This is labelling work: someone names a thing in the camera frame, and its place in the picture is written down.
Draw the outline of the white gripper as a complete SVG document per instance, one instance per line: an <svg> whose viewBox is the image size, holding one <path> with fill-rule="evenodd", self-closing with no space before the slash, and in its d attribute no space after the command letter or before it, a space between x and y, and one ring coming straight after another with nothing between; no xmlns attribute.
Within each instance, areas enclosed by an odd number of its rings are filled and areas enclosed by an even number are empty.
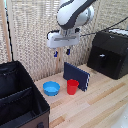
<svg viewBox="0 0 128 128"><path fill-rule="evenodd" d="M80 29L69 30L53 30L47 34L47 46L49 48L58 48L64 46L72 46L79 43ZM70 55L71 48L67 49L66 54ZM54 50L54 57L58 56L58 51Z"/></svg>

